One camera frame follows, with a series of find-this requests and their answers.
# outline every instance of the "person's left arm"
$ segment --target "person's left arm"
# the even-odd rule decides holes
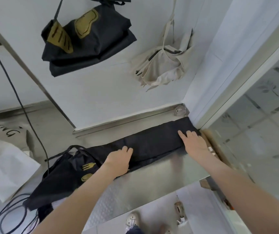
[[[104,164],[60,206],[51,212],[33,234],[81,234],[96,202],[107,186],[128,171],[132,148],[111,152]]]

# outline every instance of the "person's left hand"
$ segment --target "person's left hand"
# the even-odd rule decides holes
[[[122,176],[128,171],[132,153],[132,148],[128,149],[128,147],[123,146],[122,149],[111,152],[103,165],[108,167],[115,177]]]

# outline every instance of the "beige apron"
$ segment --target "beige apron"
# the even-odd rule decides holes
[[[132,75],[141,82],[141,85],[151,86],[149,90],[158,85],[166,85],[171,81],[182,78],[189,65],[189,57],[192,52],[192,29],[184,34],[179,49],[170,45],[165,46],[165,39],[171,26],[174,31],[175,5],[176,0],[173,2],[171,17],[162,31],[159,46],[131,60]]]

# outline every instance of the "folded black apron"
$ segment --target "folded black apron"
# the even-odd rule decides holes
[[[97,64],[136,41],[129,30],[130,20],[114,9],[118,2],[98,0],[101,5],[62,27],[57,21],[62,1],[41,33],[45,42],[42,60],[50,62],[52,76]]]
[[[184,117],[106,145],[88,149],[79,145],[70,146],[65,152],[50,158],[61,156],[51,167],[52,170],[50,168],[49,175],[44,174],[44,179],[24,202],[24,206],[29,210],[34,210],[69,196],[99,169],[110,152],[121,149],[123,146],[133,148],[128,172],[149,165],[184,146],[177,133],[178,130],[184,133],[187,130],[195,131],[200,135],[189,118]],[[78,149],[74,156],[69,154],[72,148]]]

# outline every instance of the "dark pants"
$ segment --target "dark pants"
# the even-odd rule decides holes
[[[133,226],[126,234],[144,234],[144,232],[138,226]]]

